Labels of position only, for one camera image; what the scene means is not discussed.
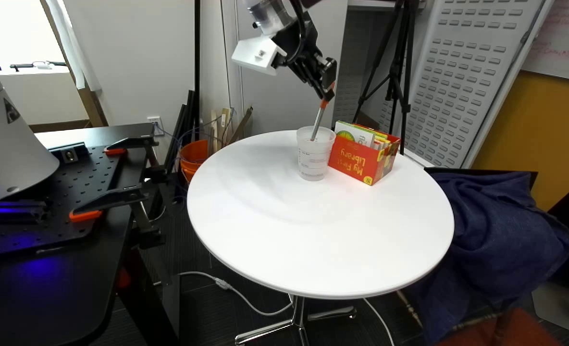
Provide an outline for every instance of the whiteboard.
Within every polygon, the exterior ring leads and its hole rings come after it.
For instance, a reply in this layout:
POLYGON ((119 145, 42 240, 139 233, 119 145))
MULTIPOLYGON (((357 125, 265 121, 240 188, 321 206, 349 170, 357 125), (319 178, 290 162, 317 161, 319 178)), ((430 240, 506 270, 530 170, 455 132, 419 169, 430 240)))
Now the whiteboard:
POLYGON ((522 70, 569 79, 569 0, 555 0, 522 70))

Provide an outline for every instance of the round white table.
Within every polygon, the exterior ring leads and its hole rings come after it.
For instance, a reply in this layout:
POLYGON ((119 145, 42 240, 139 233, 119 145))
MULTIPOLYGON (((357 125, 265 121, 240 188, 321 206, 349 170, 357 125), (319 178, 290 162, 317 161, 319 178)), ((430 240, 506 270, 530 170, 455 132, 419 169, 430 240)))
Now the round white table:
POLYGON ((299 328, 307 344, 304 322, 319 318, 307 315, 305 297, 362 298, 405 287, 438 264, 454 229, 441 188, 405 156, 374 186, 332 168, 319 182, 302 179, 295 131, 252 136, 212 155, 192 179, 188 214, 222 263, 293 296, 291 320, 238 335, 237 344, 287 326, 299 328))

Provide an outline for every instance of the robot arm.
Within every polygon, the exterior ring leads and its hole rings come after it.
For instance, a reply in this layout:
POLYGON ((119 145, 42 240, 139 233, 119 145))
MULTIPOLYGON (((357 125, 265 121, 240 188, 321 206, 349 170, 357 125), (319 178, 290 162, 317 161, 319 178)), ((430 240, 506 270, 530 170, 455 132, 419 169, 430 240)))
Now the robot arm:
POLYGON ((308 12, 321 0, 289 0, 295 17, 287 12, 282 0, 245 0, 262 35, 238 42, 232 59, 245 67, 276 75, 276 68, 287 66, 304 83, 314 88, 320 99, 334 97, 337 62, 324 58, 317 48, 317 29, 308 12))

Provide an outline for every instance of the orange bucket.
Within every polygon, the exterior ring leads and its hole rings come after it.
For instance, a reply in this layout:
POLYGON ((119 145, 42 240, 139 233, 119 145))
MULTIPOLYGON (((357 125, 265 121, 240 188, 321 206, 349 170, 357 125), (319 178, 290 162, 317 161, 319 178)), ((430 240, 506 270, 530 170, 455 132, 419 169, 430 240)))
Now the orange bucket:
POLYGON ((190 183, 199 166, 208 159, 208 140, 197 140, 180 149, 180 168, 190 183))

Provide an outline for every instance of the power outlet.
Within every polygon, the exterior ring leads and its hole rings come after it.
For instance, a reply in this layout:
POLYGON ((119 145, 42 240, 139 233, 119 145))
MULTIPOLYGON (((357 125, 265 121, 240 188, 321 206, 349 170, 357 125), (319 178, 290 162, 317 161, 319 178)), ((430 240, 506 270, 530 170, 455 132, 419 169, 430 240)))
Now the power outlet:
POLYGON ((164 136, 163 132, 163 121, 161 121, 161 117, 159 116, 149 116, 148 122, 152 123, 154 127, 154 135, 155 136, 164 136))

